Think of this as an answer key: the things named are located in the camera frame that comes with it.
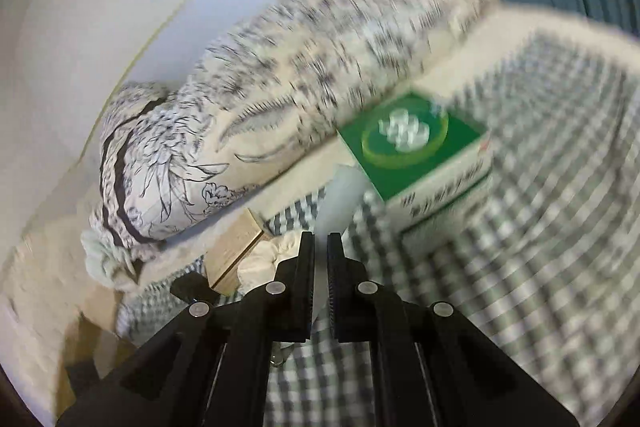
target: black and white checkered cloth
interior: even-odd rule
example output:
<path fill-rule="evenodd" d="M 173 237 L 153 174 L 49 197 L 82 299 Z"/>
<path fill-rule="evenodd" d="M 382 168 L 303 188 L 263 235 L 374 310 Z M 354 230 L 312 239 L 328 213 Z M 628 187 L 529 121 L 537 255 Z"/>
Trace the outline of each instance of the black and white checkered cloth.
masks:
<path fill-rule="evenodd" d="M 537 35 L 455 100 L 492 130 L 494 191 L 451 243 L 404 251 L 366 197 L 348 257 L 402 299 L 446 300 L 595 427 L 640 364 L 640 90 L 615 62 Z M 319 194 L 270 219 L 313 229 Z M 328 318 L 272 368 L 266 425 L 374 424 L 369 350 Z"/>

